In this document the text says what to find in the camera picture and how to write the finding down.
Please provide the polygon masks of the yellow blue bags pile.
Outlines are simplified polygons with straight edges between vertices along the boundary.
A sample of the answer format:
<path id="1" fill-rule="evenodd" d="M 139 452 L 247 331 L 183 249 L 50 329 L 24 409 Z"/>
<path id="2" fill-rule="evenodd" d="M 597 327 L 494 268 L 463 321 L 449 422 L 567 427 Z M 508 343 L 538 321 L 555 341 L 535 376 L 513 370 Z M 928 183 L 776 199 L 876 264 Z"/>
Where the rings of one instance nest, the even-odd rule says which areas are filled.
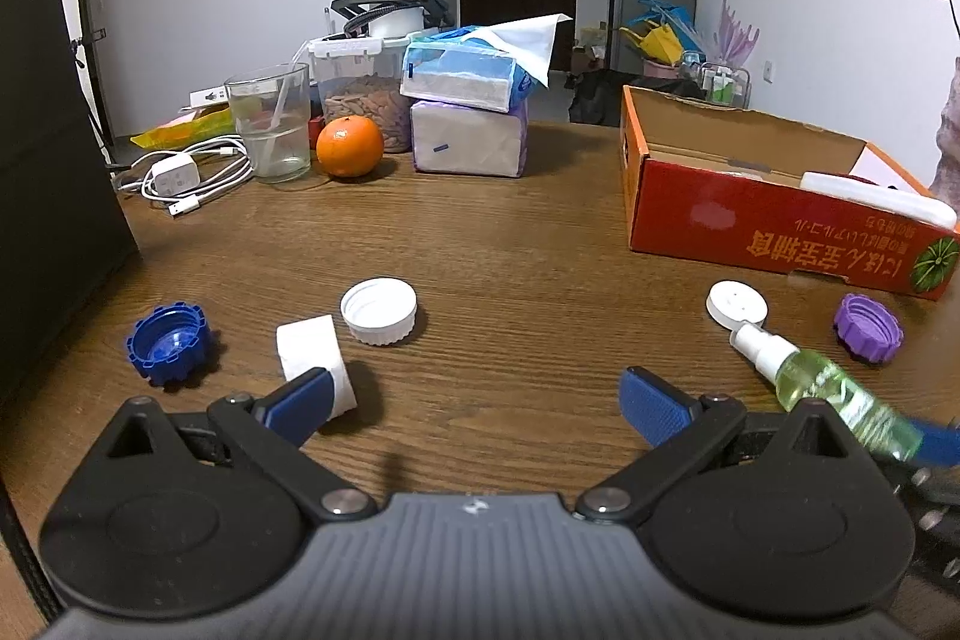
<path id="1" fill-rule="evenodd" d="M 689 53 L 697 57 L 706 55 L 692 15 L 685 7 L 664 0 L 638 0 L 638 3 L 643 13 L 628 19 L 617 32 L 644 58 L 678 67 Z"/>

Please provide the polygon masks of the blue plastic cap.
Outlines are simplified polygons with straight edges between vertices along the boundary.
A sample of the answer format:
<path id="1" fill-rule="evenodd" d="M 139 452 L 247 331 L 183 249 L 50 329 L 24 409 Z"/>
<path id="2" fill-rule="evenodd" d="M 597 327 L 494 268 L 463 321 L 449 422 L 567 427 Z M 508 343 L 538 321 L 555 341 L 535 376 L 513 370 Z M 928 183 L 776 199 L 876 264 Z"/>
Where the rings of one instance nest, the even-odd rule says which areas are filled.
<path id="1" fill-rule="evenodd" d="M 125 342 L 127 359 L 151 386 L 181 383 L 205 364 L 212 331 L 200 305 L 187 302 L 156 307 L 137 321 Z"/>

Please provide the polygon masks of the black paper shopping bag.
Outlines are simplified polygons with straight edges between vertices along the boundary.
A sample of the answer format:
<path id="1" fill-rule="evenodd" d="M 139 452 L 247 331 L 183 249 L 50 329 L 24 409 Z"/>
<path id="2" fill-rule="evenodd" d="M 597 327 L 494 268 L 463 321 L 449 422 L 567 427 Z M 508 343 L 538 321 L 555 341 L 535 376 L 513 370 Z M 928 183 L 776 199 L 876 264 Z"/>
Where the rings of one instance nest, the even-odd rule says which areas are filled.
<path id="1" fill-rule="evenodd" d="M 3 396 L 135 252 L 62 0 L 2 0 Z"/>

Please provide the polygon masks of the clear drinking glass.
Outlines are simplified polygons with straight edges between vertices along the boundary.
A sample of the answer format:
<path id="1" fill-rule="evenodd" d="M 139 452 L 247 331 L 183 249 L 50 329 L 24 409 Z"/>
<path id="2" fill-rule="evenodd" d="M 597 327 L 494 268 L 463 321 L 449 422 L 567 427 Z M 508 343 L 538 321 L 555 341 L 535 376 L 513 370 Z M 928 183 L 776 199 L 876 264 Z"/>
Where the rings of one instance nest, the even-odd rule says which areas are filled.
<path id="1" fill-rule="evenodd" d="M 238 74 L 224 83 L 224 91 L 256 179 L 281 184 L 296 181 L 308 172 L 308 65 L 281 64 Z"/>

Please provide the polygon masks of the purple plastic cap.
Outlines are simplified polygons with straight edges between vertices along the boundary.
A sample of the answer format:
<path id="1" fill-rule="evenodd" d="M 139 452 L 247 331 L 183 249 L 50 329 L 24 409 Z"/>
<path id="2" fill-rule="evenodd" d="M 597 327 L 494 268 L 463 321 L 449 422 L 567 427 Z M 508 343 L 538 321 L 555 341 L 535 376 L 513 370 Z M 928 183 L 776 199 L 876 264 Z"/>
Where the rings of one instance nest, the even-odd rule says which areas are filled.
<path id="1" fill-rule="evenodd" d="M 890 310 L 862 294 L 839 301 L 833 328 L 853 356 L 869 364 L 887 364 L 903 346 L 905 333 Z"/>

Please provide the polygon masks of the white small open bottle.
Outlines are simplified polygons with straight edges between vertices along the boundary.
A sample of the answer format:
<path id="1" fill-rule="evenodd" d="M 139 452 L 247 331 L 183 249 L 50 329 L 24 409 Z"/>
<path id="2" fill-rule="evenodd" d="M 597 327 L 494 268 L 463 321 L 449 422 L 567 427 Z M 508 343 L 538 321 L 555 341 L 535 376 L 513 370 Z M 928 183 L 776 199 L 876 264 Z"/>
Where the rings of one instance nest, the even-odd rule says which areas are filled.
<path id="1" fill-rule="evenodd" d="M 335 419 L 356 408 L 355 388 L 340 353 L 331 315 L 280 325 L 275 341 L 286 381 L 293 381 L 311 369 L 325 369 L 331 374 L 334 401 L 327 419 Z"/>

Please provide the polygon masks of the blue tissue pack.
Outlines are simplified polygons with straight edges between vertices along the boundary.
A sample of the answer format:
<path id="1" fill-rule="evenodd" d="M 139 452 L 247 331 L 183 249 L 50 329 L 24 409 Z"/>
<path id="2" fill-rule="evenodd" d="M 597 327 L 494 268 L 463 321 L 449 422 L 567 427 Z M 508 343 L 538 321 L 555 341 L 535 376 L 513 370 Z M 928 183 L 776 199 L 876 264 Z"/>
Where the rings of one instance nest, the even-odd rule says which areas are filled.
<path id="1" fill-rule="evenodd" d="M 509 113 L 548 86 L 564 13 L 425 35 L 405 50 L 400 92 L 417 101 Z"/>

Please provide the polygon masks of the red white lint brush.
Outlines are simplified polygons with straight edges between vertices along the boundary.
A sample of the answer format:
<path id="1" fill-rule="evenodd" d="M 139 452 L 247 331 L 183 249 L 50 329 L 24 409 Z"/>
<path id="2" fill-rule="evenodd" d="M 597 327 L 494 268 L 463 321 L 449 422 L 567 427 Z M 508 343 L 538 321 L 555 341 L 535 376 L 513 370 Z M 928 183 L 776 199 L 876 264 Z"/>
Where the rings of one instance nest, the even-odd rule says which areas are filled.
<path id="1" fill-rule="evenodd" d="M 800 177 L 800 188 L 825 197 L 882 209 L 942 229 L 952 230 L 958 223 L 957 211 L 950 205 L 919 195 L 916 191 L 881 187 L 823 172 L 805 172 Z"/>

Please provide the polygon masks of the yellow flat package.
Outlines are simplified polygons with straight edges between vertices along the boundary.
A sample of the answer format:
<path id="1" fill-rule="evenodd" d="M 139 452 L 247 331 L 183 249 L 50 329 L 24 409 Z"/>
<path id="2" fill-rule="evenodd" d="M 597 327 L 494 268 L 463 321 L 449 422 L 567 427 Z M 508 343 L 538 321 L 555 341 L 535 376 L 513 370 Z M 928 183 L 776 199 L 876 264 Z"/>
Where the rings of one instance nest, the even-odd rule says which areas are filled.
<path id="1" fill-rule="evenodd" d="M 235 120 L 226 104 L 189 110 L 167 124 L 132 136 L 130 141 L 143 151 L 184 149 L 213 136 L 231 135 Z"/>

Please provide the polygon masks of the white round bottle cap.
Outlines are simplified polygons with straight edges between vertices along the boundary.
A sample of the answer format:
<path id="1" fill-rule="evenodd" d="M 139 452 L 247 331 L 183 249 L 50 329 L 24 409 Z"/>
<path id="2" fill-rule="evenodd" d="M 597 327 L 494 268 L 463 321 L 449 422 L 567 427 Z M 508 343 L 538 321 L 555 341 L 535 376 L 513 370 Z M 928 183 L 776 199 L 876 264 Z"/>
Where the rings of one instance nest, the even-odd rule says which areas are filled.
<path id="1" fill-rule="evenodd" d="M 706 312 L 722 328 L 736 331 L 742 323 L 765 325 L 768 304 L 757 289 L 742 281 L 722 280 L 709 287 Z"/>

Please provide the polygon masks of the white round lid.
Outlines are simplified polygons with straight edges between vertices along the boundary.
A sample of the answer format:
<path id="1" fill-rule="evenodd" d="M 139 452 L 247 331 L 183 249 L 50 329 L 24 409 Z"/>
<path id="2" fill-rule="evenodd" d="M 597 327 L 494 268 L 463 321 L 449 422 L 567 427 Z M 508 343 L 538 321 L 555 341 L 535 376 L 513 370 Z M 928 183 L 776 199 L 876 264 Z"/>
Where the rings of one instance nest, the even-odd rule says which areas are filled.
<path id="1" fill-rule="evenodd" d="M 356 283 L 342 296 L 340 314 L 348 331 L 370 346 L 391 346 L 413 331 L 418 310 L 415 289 L 395 278 Z"/>

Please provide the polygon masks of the clear food storage container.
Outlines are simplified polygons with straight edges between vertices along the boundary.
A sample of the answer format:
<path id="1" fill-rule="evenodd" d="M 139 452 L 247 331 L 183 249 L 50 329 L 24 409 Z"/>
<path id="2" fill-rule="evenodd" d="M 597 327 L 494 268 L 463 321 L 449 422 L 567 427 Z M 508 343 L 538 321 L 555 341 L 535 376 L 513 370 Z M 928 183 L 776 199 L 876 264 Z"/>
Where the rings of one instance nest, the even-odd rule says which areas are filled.
<path id="1" fill-rule="evenodd" d="M 308 46 L 327 122 L 363 115 L 373 120 L 384 151 L 412 147 L 412 101 L 400 92 L 404 57 L 413 35 L 405 37 L 325 37 Z"/>

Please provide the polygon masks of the orange cardboard box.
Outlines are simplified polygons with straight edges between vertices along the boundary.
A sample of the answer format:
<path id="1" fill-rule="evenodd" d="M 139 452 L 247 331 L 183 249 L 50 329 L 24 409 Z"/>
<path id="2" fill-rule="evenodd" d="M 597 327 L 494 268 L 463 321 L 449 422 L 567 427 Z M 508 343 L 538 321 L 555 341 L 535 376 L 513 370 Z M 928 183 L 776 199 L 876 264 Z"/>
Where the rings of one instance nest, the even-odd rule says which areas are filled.
<path id="1" fill-rule="evenodd" d="M 620 113 L 628 245 L 635 252 L 939 299 L 958 268 L 952 230 L 800 188 L 805 172 L 929 197 L 864 140 L 756 110 L 628 86 Z"/>

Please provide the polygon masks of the black headset on container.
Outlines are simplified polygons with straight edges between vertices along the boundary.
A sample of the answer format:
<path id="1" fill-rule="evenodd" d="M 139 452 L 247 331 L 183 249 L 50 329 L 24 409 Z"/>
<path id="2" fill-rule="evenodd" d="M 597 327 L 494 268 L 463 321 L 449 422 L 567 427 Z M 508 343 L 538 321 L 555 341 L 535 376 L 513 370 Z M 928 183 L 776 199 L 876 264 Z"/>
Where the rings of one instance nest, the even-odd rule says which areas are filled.
<path id="1" fill-rule="evenodd" d="M 371 26 L 396 11 L 418 10 L 428 28 L 450 28 L 454 14 L 446 0 L 332 0 L 331 10 L 345 21 L 343 34 L 371 35 Z"/>

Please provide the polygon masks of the purple tissue pack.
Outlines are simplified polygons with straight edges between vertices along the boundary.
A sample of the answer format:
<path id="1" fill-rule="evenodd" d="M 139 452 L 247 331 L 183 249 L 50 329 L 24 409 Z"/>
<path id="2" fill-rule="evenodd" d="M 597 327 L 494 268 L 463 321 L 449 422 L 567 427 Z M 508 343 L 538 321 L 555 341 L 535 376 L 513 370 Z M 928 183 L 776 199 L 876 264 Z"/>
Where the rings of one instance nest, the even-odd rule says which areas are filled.
<path id="1" fill-rule="evenodd" d="M 527 106 L 508 113 L 416 101 L 410 107 L 413 165 L 430 174 L 517 179 L 527 161 Z"/>

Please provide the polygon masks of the textured pink vase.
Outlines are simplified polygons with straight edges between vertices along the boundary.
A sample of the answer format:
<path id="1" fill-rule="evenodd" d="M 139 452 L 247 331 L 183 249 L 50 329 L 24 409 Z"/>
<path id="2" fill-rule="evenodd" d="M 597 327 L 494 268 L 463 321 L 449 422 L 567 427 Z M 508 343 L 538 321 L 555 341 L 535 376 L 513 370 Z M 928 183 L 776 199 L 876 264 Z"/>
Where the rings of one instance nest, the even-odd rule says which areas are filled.
<path id="1" fill-rule="evenodd" d="M 940 159 L 929 190 L 937 200 L 960 213 L 960 58 L 955 58 L 955 73 L 946 105 L 940 112 L 935 144 Z"/>

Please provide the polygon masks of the black bag behind table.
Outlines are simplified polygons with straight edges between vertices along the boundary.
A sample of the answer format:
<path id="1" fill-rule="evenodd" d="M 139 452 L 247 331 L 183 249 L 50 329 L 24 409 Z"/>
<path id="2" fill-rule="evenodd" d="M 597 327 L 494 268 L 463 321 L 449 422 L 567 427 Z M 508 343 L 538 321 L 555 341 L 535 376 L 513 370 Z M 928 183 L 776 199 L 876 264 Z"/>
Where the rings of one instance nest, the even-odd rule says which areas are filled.
<path id="1" fill-rule="evenodd" d="M 686 99 L 703 99 L 706 92 L 690 78 L 649 78 L 612 70 L 568 74 L 565 86 L 573 91 L 568 117 L 572 124 L 616 127 L 625 86 L 665 92 Z"/>

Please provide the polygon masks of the purple feather decoration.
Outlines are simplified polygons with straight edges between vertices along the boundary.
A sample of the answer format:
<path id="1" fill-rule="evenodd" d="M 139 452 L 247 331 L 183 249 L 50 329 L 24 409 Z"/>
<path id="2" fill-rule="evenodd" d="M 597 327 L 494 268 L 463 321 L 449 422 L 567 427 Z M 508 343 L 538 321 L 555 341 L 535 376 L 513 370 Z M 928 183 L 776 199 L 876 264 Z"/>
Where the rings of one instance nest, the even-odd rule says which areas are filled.
<path id="1" fill-rule="evenodd" d="M 740 70 L 752 57 L 758 39 L 760 30 L 754 25 L 744 25 L 729 0 L 722 0 L 719 25 L 713 37 L 716 60 L 732 70 Z"/>

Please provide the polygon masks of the green spray bottle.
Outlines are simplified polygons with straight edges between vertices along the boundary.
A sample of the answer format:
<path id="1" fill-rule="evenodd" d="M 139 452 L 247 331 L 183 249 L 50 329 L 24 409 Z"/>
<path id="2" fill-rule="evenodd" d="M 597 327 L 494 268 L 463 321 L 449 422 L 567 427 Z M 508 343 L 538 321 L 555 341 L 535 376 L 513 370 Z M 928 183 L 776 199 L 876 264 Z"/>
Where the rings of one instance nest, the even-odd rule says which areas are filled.
<path id="1" fill-rule="evenodd" d="M 748 321 L 732 331 L 729 344 L 768 381 L 786 411 L 803 399 L 820 399 L 869 452 L 898 461 L 918 455 L 923 443 L 918 427 L 817 351 L 800 349 Z"/>

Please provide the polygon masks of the orange fruit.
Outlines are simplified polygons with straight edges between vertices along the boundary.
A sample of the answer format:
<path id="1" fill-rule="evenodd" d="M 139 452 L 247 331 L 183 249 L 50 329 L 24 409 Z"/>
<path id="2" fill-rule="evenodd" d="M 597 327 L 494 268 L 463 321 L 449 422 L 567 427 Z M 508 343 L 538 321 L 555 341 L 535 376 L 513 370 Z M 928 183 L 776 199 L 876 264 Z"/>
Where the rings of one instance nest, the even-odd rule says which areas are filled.
<path id="1" fill-rule="evenodd" d="M 370 174 L 384 154 L 379 127 L 364 115 L 337 117 L 320 130 L 316 156 L 325 174 L 336 179 L 358 179 Z"/>

